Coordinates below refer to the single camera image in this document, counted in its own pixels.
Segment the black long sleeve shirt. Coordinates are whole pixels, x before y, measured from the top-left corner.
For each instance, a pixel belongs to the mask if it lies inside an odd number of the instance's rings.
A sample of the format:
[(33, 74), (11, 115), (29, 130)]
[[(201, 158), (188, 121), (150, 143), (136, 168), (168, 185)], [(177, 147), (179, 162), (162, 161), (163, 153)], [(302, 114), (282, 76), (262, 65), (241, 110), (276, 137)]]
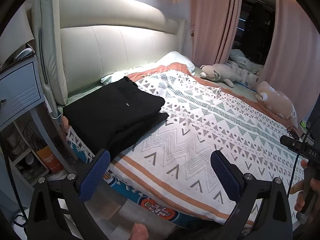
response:
[(101, 87), (63, 108), (71, 126), (93, 121), (130, 121), (161, 113), (165, 101), (140, 90), (128, 77)]

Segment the white box with items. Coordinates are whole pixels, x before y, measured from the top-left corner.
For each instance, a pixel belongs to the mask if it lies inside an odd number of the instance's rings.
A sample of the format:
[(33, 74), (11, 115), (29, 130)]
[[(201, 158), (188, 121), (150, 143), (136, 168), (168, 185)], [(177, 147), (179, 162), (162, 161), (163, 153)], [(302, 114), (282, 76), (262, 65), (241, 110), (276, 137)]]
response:
[[(302, 131), (301, 137), (304, 137), (304, 136), (307, 134), (308, 130), (311, 128), (310, 122), (309, 122), (309, 121), (304, 121), (304, 120), (302, 120), (302, 121), (299, 123), (299, 126), (300, 126), (300, 130)], [(315, 139), (314, 139), (314, 136), (312, 135), (311, 132), (309, 132), (308, 138), (309, 138), (310, 140), (313, 140), (313, 141), (315, 140)]]

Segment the peach fleece pillow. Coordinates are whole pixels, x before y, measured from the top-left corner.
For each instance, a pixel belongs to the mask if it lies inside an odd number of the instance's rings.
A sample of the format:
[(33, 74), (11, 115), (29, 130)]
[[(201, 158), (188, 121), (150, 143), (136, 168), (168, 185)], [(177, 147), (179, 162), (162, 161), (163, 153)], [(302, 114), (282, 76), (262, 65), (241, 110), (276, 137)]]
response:
[(286, 120), (295, 129), (298, 128), (295, 107), (284, 93), (275, 90), (266, 81), (262, 81), (256, 88), (255, 97), (266, 109)]

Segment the folded black garment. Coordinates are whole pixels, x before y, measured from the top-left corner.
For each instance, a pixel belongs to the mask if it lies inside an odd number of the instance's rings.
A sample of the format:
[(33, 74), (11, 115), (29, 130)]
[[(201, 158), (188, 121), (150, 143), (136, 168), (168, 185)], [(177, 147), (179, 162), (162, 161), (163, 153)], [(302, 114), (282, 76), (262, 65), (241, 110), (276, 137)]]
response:
[(165, 122), (167, 113), (155, 113), (139, 120), (93, 121), (80, 126), (70, 126), (67, 142), (85, 163), (90, 162), (102, 149), (114, 159), (120, 152), (134, 145), (148, 131)]

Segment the pink curtain right panel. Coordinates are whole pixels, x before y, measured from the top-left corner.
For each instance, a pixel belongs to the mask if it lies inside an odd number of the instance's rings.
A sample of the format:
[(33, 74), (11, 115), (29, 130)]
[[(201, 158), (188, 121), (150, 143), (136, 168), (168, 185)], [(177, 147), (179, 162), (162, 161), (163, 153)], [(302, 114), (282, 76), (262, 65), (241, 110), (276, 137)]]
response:
[(319, 96), (319, 33), (296, 0), (276, 0), (276, 18), (261, 81), (292, 101), (301, 121)]

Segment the pink curtain panel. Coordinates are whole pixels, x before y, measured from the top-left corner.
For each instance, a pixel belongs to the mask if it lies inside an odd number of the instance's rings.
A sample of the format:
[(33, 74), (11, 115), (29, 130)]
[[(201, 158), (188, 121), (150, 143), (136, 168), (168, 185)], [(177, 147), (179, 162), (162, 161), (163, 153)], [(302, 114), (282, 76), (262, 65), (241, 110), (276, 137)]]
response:
[(193, 63), (228, 60), (239, 23), (242, 0), (191, 0)]
[(261, 81), (292, 101), (301, 121), (319, 96), (319, 33), (296, 0), (276, 0), (276, 18)]

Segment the patterned white orange duvet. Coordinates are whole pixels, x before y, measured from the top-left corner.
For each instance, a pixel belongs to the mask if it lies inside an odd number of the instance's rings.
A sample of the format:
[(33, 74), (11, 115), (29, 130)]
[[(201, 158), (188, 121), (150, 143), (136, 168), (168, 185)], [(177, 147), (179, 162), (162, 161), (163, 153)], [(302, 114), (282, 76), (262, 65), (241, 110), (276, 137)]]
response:
[[(153, 214), (177, 225), (195, 219), (224, 223), (235, 202), (211, 167), (217, 150), (257, 179), (279, 177), (288, 188), (303, 178), (295, 154), (279, 141), (289, 127), (248, 100), (193, 77), (179, 63), (124, 77), (163, 98), (160, 112), (169, 117), (111, 159), (103, 179)], [(104, 86), (71, 97), (66, 106)], [(67, 136), (71, 125), (63, 109), (61, 125)]]

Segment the blue bedside drawer cabinet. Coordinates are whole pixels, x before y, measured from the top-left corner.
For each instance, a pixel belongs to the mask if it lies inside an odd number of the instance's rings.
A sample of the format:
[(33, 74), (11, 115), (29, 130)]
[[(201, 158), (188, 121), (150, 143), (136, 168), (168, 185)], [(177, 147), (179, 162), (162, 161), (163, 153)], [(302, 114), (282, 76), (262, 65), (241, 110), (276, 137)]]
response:
[(46, 129), (45, 106), (36, 56), (1, 72), (1, 138), (12, 172), (29, 190), (40, 177), (57, 179), (65, 169)]

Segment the crumpled light green bedding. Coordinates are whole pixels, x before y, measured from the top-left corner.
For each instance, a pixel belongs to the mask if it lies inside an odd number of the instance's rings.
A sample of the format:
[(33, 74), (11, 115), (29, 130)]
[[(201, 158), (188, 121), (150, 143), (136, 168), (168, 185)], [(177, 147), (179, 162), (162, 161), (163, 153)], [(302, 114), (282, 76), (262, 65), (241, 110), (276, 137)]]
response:
[(232, 49), (229, 54), (227, 65), (241, 77), (239, 83), (243, 86), (255, 90), (263, 65), (250, 61), (239, 49)]

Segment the beige plush animal toy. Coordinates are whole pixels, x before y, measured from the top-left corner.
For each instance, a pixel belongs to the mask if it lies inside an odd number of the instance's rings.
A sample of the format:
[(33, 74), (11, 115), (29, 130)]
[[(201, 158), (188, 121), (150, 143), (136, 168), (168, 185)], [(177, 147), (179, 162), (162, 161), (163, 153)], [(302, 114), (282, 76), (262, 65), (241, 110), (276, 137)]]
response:
[(241, 82), (242, 78), (232, 68), (225, 64), (202, 65), (200, 77), (213, 82), (223, 82), (233, 88), (234, 82)]

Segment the cream padded headboard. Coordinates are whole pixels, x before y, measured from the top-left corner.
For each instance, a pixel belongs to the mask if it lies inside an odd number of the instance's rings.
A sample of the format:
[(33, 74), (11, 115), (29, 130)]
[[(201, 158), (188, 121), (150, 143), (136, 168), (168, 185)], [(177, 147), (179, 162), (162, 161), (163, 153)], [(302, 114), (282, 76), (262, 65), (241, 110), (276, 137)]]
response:
[(181, 52), (186, 27), (135, 0), (34, 0), (31, 19), (51, 107), (115, 71)]

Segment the white bed pillow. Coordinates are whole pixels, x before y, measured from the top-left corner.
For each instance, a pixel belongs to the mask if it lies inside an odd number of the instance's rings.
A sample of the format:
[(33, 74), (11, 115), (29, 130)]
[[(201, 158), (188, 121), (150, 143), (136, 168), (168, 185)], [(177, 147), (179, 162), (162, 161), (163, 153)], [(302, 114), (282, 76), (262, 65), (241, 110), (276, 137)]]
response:
[(190, 59), (187, 58), (186, 56), (183, 56), (182, 54), (180, 54), (177, 51), (171, 51), (171, 52), (167, 53), (165, 56), (163, 56), (160, 60), (158, 60), (156, 62), (144, 64), (144, 65), (141, 65), (139, 67), (130, 68), (130, 69), (127, 69), (127, 70), (119, 70), (119, 71), (116, 71), (116, 72), (114, 72), (112, 74), (108, 74), (107, 76), (102, 77), (100, 79), (100, 82), (103, 85), (107, 85), (109, 83), (116, 82), (116, 81), (120, 80), (121, 78), (123, 78), (127, 74), (144, 72), (146, 70), (151, 70), (151, 69), (159, 67), (159, 66), (168, 66), (171, 63), (185, 64), (187, 69), (191, 73), (191, 75), (192, 76), (195, 75), (196, 67), (190, 61)]

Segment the pink curtain left panel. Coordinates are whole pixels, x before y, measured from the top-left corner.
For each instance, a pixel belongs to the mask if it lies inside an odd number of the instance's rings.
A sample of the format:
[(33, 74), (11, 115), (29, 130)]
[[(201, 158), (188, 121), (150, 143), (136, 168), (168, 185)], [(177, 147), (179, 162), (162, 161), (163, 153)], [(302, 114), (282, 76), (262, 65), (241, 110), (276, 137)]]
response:
[(242, 0), (191, 0), (193, 63), (228, 60), (239, 23)]

